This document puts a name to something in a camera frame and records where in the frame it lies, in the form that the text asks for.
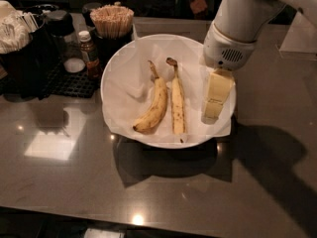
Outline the white gripper with vent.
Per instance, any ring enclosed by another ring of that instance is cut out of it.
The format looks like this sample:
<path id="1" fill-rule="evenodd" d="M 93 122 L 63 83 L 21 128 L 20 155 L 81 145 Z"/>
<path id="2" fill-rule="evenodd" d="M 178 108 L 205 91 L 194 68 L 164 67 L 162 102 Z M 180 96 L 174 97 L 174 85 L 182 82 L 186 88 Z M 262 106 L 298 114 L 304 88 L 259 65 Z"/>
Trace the white gripper with vent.
<path id="1" fill-rule="evenodd" d="M 231 118 L 235 107 L 235 102 L 231 100 L 235 79 L 229 70 L 246 64 L 255 50 L 257 39 L 258 33 L 252 32 L 232 37 L 221 31 L 215 22 L 211 23 L 203 44 L 203 56 L 205 64 L 216 69 L 208 69 L 204 73 L 203 123 L 225 123 Z"/>

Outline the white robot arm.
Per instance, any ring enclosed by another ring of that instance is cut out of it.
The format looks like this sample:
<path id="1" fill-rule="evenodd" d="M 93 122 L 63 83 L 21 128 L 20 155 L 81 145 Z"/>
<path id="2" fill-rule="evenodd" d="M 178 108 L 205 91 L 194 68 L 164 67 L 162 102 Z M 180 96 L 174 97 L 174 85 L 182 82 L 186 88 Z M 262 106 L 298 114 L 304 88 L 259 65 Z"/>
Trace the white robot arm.
<path id="1" fill-rule="evenodd" d="M 285 86 L 287 69 L 273 79 L 270 56 L 251 59 L 263 27 L 287 6 L 296 14 L 279 47 L 280 55 L 294 61 L 296 69 L 316 63 L 317 0 L 222 0 L 203 46 L 204 62 L 212 69 L 202 104 L 204 120 L 218 119 L 233 87 L 232 72 L 243 66 L 255 70 L 255 88 L 243 91 L 243 99 L 254 107 L 271 111 L 296 101 L 295 96 L 284 98 L 273 92 Z"/>

